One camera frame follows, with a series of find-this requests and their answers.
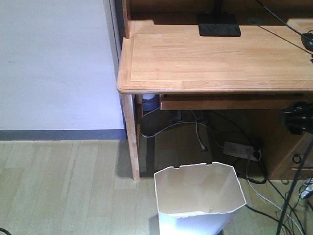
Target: black monitor base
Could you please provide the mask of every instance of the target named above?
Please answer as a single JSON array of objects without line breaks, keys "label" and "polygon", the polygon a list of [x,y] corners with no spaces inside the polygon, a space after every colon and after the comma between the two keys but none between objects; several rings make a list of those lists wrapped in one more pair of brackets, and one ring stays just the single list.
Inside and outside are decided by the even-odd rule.
[{"label": "black monitor base", "polygon": [[221,13],[197,15],[200,36],[240,37],[236,18],[233,14]]}]

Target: electrical outlet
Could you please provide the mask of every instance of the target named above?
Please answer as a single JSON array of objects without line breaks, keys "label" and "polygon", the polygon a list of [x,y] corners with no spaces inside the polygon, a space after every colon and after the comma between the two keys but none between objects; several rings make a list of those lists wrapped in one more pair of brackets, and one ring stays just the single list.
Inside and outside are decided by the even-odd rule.
[{"label": "electrical outlet", "polygon": [[224,143],[224,154],[229,156],[257,161],[258,159],[253,156],[254,152],[255,150],[253,146],[227,141]]}]

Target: laminate floor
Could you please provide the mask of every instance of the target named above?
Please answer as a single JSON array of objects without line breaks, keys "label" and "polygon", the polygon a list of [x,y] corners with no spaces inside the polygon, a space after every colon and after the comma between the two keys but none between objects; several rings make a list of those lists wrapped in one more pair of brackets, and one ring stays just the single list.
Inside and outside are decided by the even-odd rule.
[{"label": "laminate floor", "polygon": [[[173,164],[171,157],[173,165],[180,160],[189,164],[184,156],[193,155],[194,149],[197,161],[210,160],[209,151],[199,152],[198,145],[190,147],[193,134],[165,142],[161,137],[156,138],[156,169]],[[140,161],[144,170],[145,158]],[[273,217],[279,215],[245,180],[240,182],[249,205]],[[288,190],[289,185],[274,183],[283,193]],[[282,205],[270,185],[255,187]],[[313,234],[313,213],[303,200],[296,211],[307,234]],[[242,208],[223,234],[269,235],[275,234],[276,226],[274,221]],[[1,141],[0,227],[12,235],[157,235],[154,180],[131,179],[127,141]]]}]

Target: white trash can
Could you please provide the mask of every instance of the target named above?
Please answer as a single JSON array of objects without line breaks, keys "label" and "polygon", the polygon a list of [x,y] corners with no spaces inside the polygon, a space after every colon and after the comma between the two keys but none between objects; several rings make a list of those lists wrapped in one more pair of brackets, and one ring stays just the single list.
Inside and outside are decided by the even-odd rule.
[{"label": "white trash can", "polygon": [[234,167],[182,165],[155,173],[160,235],[217,235],[246,204]]}]

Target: wall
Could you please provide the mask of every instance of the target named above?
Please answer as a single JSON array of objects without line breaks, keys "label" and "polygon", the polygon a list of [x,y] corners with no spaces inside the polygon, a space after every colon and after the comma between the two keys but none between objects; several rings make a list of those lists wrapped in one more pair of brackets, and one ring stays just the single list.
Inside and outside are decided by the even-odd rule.
[{"label": "wall", "polygon": [[0,2],[0,130],[124,129],[108,7]]}]

